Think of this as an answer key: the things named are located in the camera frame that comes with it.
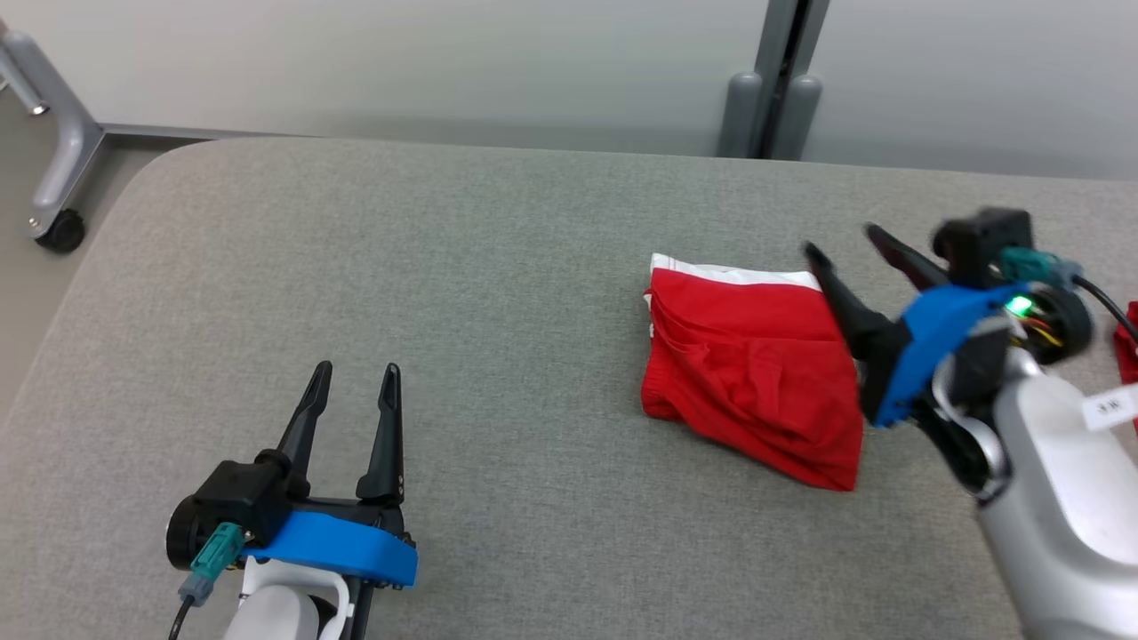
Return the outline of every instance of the green led light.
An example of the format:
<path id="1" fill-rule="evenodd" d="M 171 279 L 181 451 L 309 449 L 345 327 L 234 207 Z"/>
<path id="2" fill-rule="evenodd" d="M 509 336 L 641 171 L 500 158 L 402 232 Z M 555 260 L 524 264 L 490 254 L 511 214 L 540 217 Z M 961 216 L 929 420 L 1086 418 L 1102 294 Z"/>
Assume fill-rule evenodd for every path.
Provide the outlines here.
<path id="1" fill-rule="evenodd" d="M 1028 311 L 1031 310 L 1032 306 L 1034 306 L 1034 304 L 1036 303 L 1031 302 L 1031 298 L 1029 297 L 1015 296 L 1014 298 L 1012 298 L 1012 302 L 1007 303 L 1004 306 L 1006 306 L 1007 310 L 1011 311 L 1012 313 L 1015 313 L 1020 318 L 1023 318 L 1024 315 L 1028 314 Z"/>

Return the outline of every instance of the red shorts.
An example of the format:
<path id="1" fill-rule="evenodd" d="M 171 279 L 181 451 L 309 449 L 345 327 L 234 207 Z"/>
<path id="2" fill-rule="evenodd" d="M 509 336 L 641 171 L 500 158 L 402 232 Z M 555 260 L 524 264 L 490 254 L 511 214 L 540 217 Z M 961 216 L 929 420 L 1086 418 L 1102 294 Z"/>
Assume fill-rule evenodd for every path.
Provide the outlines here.
<path id="1" fill-rule="evenodd" d="M 1138 301 L 1131 302 L 1127 307 L 1127 318 L 1131 323 L 1138 325 Z M 1131 385 L 1138 383 L 1138 352 L 1130 334 L 1119 325 L 1114 328 L 1114 352 L 1119 356 L 1119 376 L 1122 384 Z M 1138 419 L 1135 419 L 1135 429 L 1138 429 Z"/>
<path id="2" fill-rule="evenodd" d="M 813 277 L 709 274 L 667 256 L 653 264 L 644 411 L 807 484 L 851 491 L 857 371 Z"/>

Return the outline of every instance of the gray table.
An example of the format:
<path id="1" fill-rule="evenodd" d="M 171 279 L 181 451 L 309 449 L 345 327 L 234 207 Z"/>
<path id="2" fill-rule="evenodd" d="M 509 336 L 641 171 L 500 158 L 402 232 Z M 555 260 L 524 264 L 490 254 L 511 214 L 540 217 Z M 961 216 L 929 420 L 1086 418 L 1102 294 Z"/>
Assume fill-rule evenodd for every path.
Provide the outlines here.
<path id="1" fill-rule="evenodd" d="M 1129 300 L 1138 274 L 1110 269 L 1135 254 L 1135 203 L 1133 183 L 776 162 L 175 150 L 93 239 L 0 432 L 0 637 L 164 637 L 171 509 L 273 445 L 322 359 L 323 495 L 352 495 L 384 366 L 404 372 L 422 564 L 413 591 L 377 596 L 373 638 L 1014 637 L 970 501 L 915 429 L 868 434 L 839 494 L 642 415 L 649 256 L 798 270 L 813 239 L 897 312 L 912 289 L 860 225 L 923 247 L 999 204 Z M 1118 380 L 1104 340 L 1064 372 Z M 183 637 L 220 637 L 238 585 Z"/>

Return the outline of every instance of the wire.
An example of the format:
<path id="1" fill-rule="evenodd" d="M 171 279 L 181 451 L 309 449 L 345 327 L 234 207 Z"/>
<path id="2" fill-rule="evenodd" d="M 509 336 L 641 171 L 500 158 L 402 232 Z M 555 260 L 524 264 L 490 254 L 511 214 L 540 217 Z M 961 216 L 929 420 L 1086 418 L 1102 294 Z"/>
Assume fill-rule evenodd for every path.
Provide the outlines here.
<path id="1" fill-rule="evenodd" d="M 1055 329 L 1052 329 L 1050 325 L 1048 325 L 1047 322 L 1044 322 L 1042 320 L 1039 320 L 1038 318 L 1020 318 L 1020 322 L 1022 322 L 1024 325 L 1029 325 L 1031 327 L 1036 327 L 1038 329 L 1042 329 L 1045 331 L 1054 331 L 1055 330 Z"/>
<path id="2" fill-rule="evenodd" d="M 1040 336 L 1044 336 L 1044 339 L 1046 339 L 1047 342 L 1052 343 L 1053 345 L 1055 345 L 1057 347 L 1062 347 L 1063 346 L 1063 340 L 1056 338 L 1055 336 L 1048 334 L 1047 331 L 1040 329 L 1039 327 L 1036 327 L 1034 325 L 1029 325 L 1029 327 L 1031 328 L 1032 331 L 1039 334 Z"/>
<path id="3" fill-rule="evenodd" d="M 1127 318 L 1125 313 L 1122 313 L 1122 310 L 1119 309 L 1119 305 L 1114 304 L 1114 301 L 1111 300 L 1111 296 L 1103 293 L 1103 289 L 1099 289 L 1094 282 L 1083 278 L 1082 276 L 1074 276 L 1071 278 L 1071 281 L 1086 289 L 1088 294 L 1095 296 L 1095 300 L 1103 303 L 1103 306 L 1105 306 L 1106 310 L 1111 312 L 1111 315 L 1113 315 L 1114 319 L 1119 321 L 1119 325 L 1121 325 L 1122 328 L 1125 329 L 1128 334 L 1130 334 L 1130 339 L 1138 343 L 1138 329 L 1135 329 L 1135 326 L 1130 323 L 1130 319 Z"/>
<path id="4" fill-rule="evenodd" d="M 174 624 L 170 625 L 170 637 L 166 640 L 178 640 L 178 634 L 182 632 L 182 622 L 185 621 L 185 614 L 193 606 L 193 598 L 187 596 L 182 599 L 182 606 L 178 609 L 178 615 L 174 616 Z"/>

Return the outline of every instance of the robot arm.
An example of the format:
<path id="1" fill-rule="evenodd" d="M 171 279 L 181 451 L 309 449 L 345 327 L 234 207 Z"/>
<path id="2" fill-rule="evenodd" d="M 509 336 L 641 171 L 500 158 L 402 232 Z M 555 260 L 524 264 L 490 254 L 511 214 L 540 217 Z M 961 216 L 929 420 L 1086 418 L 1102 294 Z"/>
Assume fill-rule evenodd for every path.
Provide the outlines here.
<path id="1" fill-rule="evenodd" d="M 401 509 L 399 368 L 387 366 L 376 441 L 355 500 L 313 498 L 306 478 L 331 375 L 330 362 L 316 366 L 275 449 L 253 463 L 222 462 L 174 510 L 166 556 L 192 574 L 179 590 L 183 606 L 171 639 L 230 563 L 245 574 L 225 640 L 362 640 L 373 591 L 414 584 L 419 556 Z M 310 596 L 313 588 L 333 589 L 336 604 Z"/>
<path id="2" fill-rule="evenodd" d="M 1028 638 L 1138 639 L 1138 468 L 1113 434 L 1087 428 L 1082 393 L 1040 367 L 1092 336 L 1086 307 L 1062 286 L 1078 269 L 1031 262 L 1042 254 L 1026 212 L 946 223 L 933 248 L 947 271 L 879 227 L 867 235 L 921 292 L 896 322 L 806 247 L 863 367 L 866 418 L 914 420 L 975 498 Z M 1009 302 L 1036 313 L 1021 319 Z M 1024 330 L 1039 326 L 1047 331 Z"/>

